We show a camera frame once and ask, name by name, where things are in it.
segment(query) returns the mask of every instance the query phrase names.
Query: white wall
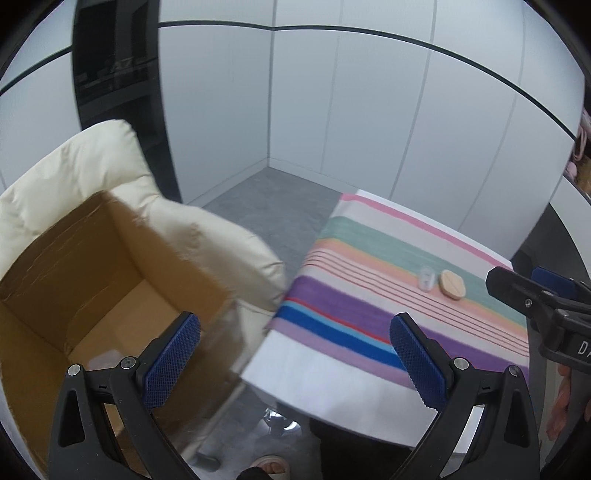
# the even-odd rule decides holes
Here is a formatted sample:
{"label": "white wall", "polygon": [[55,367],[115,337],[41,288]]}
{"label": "white wall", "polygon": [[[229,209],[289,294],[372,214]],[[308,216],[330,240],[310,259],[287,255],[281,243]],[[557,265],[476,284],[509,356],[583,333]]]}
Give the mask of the white wall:
{"label": "white wall", "polygon": [[72,44],[76,0],[64,0],[27,37],[0,79],[0,89],[46,57]]}
{"label": "white wall", "polygon": [[584,76],[552,27],[525,2],[525,51],[520,86],[576,134]]}
{"label": "white wall", "polygon": [[517,95],[495,164],[461,233],[506,258],[513,256],[563,180],[572,146],[572,139],[548,115]]}
{"label": "white wall", "polygon": [[433,43],[519,82],[524,0],[437,0]]}
{"label": "white wall", "polygon": [[341,33],[322,173],[388,198],[402,162],[427,52]]}
{"label": "white wall", "polygon": [[166,27],[159,48],[178,186],[185,202],[206,203],[266,164],[271,32]]}
{"label": "white wall", "polygon": [[564,177],[560,179],[550,205],[566,227],[577,247],[587,272],[591,275],[591,205],[583,195]]}
{"label": "white wall", "polygon": [[515,95],[490,75],[432,52],[392,200],[457,230],[493,163]]}
{"label": "white wall", "polygon": [[225,20],[272,25],[274,0],[160,0],[160,21]]}
{"label": "white wall", "polygon": [[[513,255],[554,191],[572,141],[506,83],[572,133],[582,108],[583,74],[554,30],[522,0],[277,0],[275,9],[267,0],[248,7],[163,0],[160,20],[273,25],[275,18],[276,26],[340,25],[402,39],[249,28],[238,40],[237,27],[161,28],[164,107],[183,197],[210,199],[268,155],[274,168],[391,198]],[[194,33],[180,38],[177,28]]]}
{"label": "white wall", "polygon": [[79,132],[68,53],[0,96],[0,170],[6,186]]}

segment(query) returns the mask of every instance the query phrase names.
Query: green stripe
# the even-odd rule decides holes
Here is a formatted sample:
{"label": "green stripe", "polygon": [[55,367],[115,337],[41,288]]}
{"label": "green stripe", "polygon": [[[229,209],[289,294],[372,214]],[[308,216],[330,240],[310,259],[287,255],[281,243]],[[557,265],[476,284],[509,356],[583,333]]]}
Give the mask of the green stripe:
{"label": "green stripe", "polygon": [[430,267],[435,272],[451,270],[464,279],[467,299],[526,327],[525,317],[522,314],[488,294],[485,281],[482,278],[402,240],[343,216],[330,218],[320,234],[320,239],[325,238],[340,240],[372,257],[396,265],[413,274],[418,274],[423,267]]}

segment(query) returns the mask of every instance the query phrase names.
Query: purple stripe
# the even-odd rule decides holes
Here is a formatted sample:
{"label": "purple stripe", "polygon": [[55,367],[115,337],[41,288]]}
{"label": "purple stripe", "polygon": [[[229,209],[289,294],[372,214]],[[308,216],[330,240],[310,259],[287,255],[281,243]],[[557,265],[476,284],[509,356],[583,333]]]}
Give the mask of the purple stripe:
{"label": "purple stripe", "polygon": [[394,382],[403,387],[416,390],[410,377],[403,370],[371,360],[353,350],[349,350],[348,348],[319,337],[294,323],[276,317],[269,323],[269,327],[347,365],[357,367],[365,372],[375,375],[376,377]]}
{"label": "purple stripe", "polygon": [[[392,317],[400,312],[386,312],[366,301],[356,299],[315,278],[302,275],[296,278],[287,295],[291,299],[301,300],[325,316],[338,318],[347,324],[376,336],[386,342],[390,342],[389,328]],[[458,342],[452,338],[423,329],[425,335],[437,340],[452,358],[462,356],[467,358],[476,368],[501,372],[509,361],[496,355],[483,352],[479,349]],[[527,377],[529,368],[520,365]]]}
{"label": "purple stripe", "polygon": [[302,300],[324,314],[342,320],[370,336],[390,342],[390,320],[394,315],[329,287],[315,278],[306,275],[297,277],[287,297]]}

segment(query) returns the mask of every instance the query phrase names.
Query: chair armrest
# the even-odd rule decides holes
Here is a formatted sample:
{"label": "chair armrest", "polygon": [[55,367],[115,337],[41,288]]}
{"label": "chair armrest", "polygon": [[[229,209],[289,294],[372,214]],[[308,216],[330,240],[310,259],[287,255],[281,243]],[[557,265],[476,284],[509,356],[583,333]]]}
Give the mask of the chair armrest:
{"label": "chair armrest", "polygon": [[283,262],[247,229],[201,208],[155,199],[147,220],[185,258],[237,296],[274,312],[285,292]]}

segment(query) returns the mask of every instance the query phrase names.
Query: pink object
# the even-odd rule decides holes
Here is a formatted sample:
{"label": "pink object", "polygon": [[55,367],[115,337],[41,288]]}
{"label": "pink object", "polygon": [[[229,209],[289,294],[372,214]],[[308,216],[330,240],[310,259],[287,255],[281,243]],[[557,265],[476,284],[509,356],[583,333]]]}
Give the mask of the pink object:
{"label": "pink object", "polygon": [[591,116],[587,113],[587,110],[583,108],[583,115],[581,116],[581,127],[587,133],[587,136],[591,136]]}
{"label": "pink object", "polygon": [[573,146],[574,161],[579,161],[581,158],[583,158],[585,153],[585,145],[587,145],[587,132],[584,130],[581,124],[577,133],[577,140]]}
{"label": "pink object", "polygon": [[566,164],[566,169],[564,171],[566,176],[574,181],[575,177],[577,176],[577,165],[574,162],[569,161]]}

